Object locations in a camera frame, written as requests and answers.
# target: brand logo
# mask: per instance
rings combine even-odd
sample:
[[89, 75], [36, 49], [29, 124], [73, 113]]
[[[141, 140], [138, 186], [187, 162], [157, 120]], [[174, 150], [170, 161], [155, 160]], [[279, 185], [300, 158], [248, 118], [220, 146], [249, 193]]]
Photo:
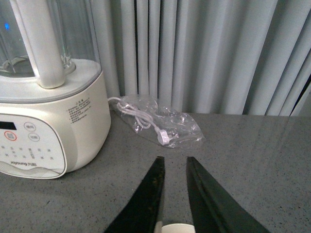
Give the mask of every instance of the brand logo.
[[11, 164], [14, 164], [14, 165], [24, 165], [24, 166], [37, 166], [36, 163], [24, 163], [24, 162], [15, 162], [15, 161], [11, 161]]

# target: granite countertop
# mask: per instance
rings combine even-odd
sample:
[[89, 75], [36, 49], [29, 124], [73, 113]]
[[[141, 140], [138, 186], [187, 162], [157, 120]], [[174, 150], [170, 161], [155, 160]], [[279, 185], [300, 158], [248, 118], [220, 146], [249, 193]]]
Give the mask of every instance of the granite countertop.
[[164, 224], [192, 223], [185, 165], [194, 156], [269, 231], [311, 232], [310, 118], [191, 115], [207, 139], [200, 149], [159, 146], [113, 113], [87, 166], [56, 180], [0, 174], [0, 232], [103, 232], [157, 156], [166, 166]]

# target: plastic bag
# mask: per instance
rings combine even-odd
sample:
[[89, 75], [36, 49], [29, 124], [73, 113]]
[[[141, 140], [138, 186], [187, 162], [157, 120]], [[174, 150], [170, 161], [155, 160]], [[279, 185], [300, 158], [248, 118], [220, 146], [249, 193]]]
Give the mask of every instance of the plastic bag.
[[[205, 141], [200, 127], [195, 120], [186, 113], [163, 106], [158, 99], [150, 96], [124, 96], [120, 101], [114, 100], [111, 106], [121, 118], [128, 123], [132, 129], [140, 136], [160, 145], [155, 131], [156, 125], [161, 131], [165, 130], [169, 138], [169, 143], [164, 145], [168, 148], [193, 148], [199, 147]], [[122, 112], [131, 108], [147, 113], [153, 121], [152, 125], [146, 129], [142, 127], [144, 119], [135, 118], [133, 115]]]

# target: blue light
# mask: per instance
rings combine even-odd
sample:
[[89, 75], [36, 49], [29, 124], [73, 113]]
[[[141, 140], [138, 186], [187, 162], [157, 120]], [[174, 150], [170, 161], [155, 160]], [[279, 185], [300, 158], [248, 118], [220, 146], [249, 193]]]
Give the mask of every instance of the blue light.
[[9, 29], [10, 29], [10, 24], [5, 23], [4, 26], [5, 26], [5, 29], [6, 29], [6, 30], [9, 30]]

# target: white power cord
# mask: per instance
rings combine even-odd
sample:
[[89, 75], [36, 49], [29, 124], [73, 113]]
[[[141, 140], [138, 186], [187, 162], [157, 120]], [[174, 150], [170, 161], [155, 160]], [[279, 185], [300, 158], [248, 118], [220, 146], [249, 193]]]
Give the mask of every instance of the white power cord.
[[108, 102], [111, 100], [118, 100], [117, 103], [117, 109], [127, 115], [132, 115], [135, 117], [137, 123], [140, 125], [143, 129], [148, 129], [152, 125], [155, 128], [155, 132], [157, 133], [157, 139], [161, 145], [167, 145], [170, 143], [170, 138], [167, 135], [167, 132], [165, 130], [161, 130], [156, 124], [154, 123], [153, 117], [142, 111], [139, 110], [136, 106], [133, 106], [120, 98], [117, 97], [111, 97], [108, 99]]

